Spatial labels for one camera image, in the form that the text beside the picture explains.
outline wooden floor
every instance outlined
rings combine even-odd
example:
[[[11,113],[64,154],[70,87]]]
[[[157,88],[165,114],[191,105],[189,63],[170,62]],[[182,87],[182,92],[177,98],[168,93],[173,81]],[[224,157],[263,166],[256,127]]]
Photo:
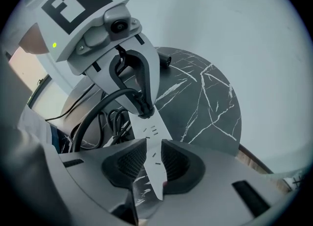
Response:
[[[256,172],[260,173],[260,174],[269,174],[266,170],[264,170],[260,165],[258,165],[255,161],[253,161],[249,156],[247,156],[244,152],[239,151],[236,159],[239,160],[240,162],[242,162],[243,164],[249,166],[250,168],[254,169]],[[287,194],[288,192],[290,192],[290,188],[288,187],[288,185],[285,183],[284,180],[269,180],[271,182],[273,182],[276,187],[283,192],[284,194]]]

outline white cloth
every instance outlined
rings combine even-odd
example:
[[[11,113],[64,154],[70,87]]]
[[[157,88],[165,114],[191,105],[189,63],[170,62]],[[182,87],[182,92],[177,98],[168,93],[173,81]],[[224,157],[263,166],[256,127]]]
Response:
[[[52,144],[51,126],[40,115],[25,106],[19,123],[18,129],[25,130],[39,139],[40,143]]]

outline round table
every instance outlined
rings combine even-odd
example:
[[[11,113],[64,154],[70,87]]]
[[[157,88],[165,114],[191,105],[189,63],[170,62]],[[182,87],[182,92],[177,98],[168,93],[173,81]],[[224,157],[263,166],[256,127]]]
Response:
[[[159,111],[173,140],[209,147],[236,156],[241,136],[241,113],[236,94],[227,78],[208,60],[191,52],[157,47],[158,51],[172,57],[168,68],[160,69],[160,85],[156,100]],[[129,88],[140,90],[130,68],[121,75]],[[69,95],[62,112],[92,84],[85,77]],[[94,86],[64,119],[63,130],[70,133],[81,122],[88,111],[101,98],[102,90]],[[117,102],[111,102],[106,108],[122,108]],[[106,121],[102,118],[104,140],[106,144],[112,137]],[[98,120],[95,119],[86,131],[82,145],[92,147],[99,139]],[[140,171],[134,182],[134,197],[140,218],[151,215],[152,208],[158,203],[145,170]]]

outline white plastic piece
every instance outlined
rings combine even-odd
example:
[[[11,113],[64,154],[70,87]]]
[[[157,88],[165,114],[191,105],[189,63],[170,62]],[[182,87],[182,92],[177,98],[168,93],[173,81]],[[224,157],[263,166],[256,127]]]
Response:
[[[135,138],[147,138],[147,159],[144,167],[156,197],[163,200],[163,184],[167,181],[167,176],[161,159],[161,142],[162,139],[172,140],[172,137],[156,107],[150,118],[142,119],[132,113],[129,113],[129,118]]]

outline black cable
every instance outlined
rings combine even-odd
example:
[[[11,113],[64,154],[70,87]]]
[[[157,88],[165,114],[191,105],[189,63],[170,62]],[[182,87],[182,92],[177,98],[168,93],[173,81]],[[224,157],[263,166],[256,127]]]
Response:
[[[62,116],[65,116],[66,114],[70,113],[71,110],[74,108],[74,106],[93,88],[94,84],[92,84],[73,104],[72,106],[62,115],[60,116],[57,116],[57,117],[54,117],[54,118],[49,118],[49,119],[46,119],[45,121],[48,122],[48,121],[51,121],[51,120],[55,120],[55,119],[59,119],[61,118]]]
[[[127,93],[132,93],[132,94],[136,95],[137,97],[142,97],[141,96],[142,94],[139,93],[138,91],[134,90],[134,89],[121,89],[121,90],[117,90],[117,91],[113,92],[112,94],[108,95],[106,98],[102,99],[95,107],[93,107],[90,110],[90,112],[87,114],[87,116],[82,121],[82,123],[79,125],[79,128],[77,129],[77,133],[76,133],[76,136],[74,138],[74,145],[73,145],[73,151],[74,152],[80,151],[80,146],[82,144],[84,134],[85,134],[87,128],[89,127],[90,123],[95,119],[95,117],[98,115],[98,113],[100,111],[102,111],[110,102],[112,102],[116,98],[118,98],[122,95],[125,95]]]
[[[122,113],[125,112],[125,111],[127,111],[127,110],[126,109],[121,109],[115,115],[114,122],[113,122],[113,136],[117,136],[117,134],[121,131],[121,127],[123,125],[123,119],[124,119]]]
[[[100,101],[103,99],[103,97],[105,96],[105,92],[102,91],[101,93],[101,97],[100,97]],[[98,140],[98,143],[96,145],[94,145],[93,147],[84,147],[84,146],[80,146],[82,149],[84,150],[93,150],[93,149],[97,149],[99,148],[99,146],[101,145],[102,141],[103,141],[103,138],[104,138],[104,129],[102,128],[102,123],[101,123],[101,117],[100,115],[104,115],[105,117],[105,113],[100,111],[98,113],[98,124],[99,124],[99,132],[100,132],[100,137],[99,137],[99,140]],[[72,141],[74,141],[74,135],[78,129],[78,127],[80,126],[81,123],[77,124],[73,129],[72,131],[70,132],[70,138]]]
[[[106,117],[108,127],[109,127],[109,129],[112,131],[113,134],[114,134],[114,130],[113,130],[113,126],[112,126],[112,124],[111,124],[111,119],[110,119],[110,118],[111,118],[111,114],[113,114],[114,112],[118,112],[118,109],[111,110],[111,111],[108,113],[107,117]]]
[[[128,129],[130,123],[131,122],[128,121],[126,123],[125,127],[122,129],[122,131],[117,136],[113,137],[114,139],[113,139],[112,145],[119,143],[120,138],[123,136],[124,132],[126,132],[126,130]]]

